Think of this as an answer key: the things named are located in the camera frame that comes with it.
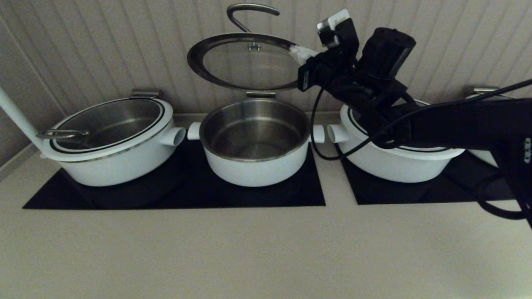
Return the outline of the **black glass induction cooktop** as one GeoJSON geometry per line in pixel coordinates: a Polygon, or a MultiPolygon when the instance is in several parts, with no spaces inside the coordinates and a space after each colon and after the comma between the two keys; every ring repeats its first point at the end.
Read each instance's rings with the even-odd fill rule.
{"type": "Polygon", "coordinates": [[[341,161],[357,201],[364,205],[475,202],[476,188],[500,173],[469,152],[452,159],[439,176],[426,182],[394,182],[366,173],[341,161]]]}
{"type": "Polygon", "coordinates": [[[155,210],[325,206],[311,150],[296,174],[270,186],[244,187],[219,178],[198,141],[184,141],[152,172],[120,185],[91,187],[64,169],[56,172],[24,209],[155,210]]]}

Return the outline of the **white slanted pole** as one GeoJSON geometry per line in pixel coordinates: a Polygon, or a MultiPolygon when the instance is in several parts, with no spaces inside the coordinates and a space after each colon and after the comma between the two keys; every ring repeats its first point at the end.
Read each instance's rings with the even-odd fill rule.
{"type": "Polygon", "coordinates": [[[44,150],[44,141],[41,137],[38,137],[42,129],[45,128],[45,123],[36,125],[32,119],[26,116],[26,114],[13,102],[11,97],[0,86],[0,108],[4,110],[6,115],[15,123],[16,127],[25,135],[31,144],[39,151],[40,157],[43,159],[48,158],[44,150]]]}

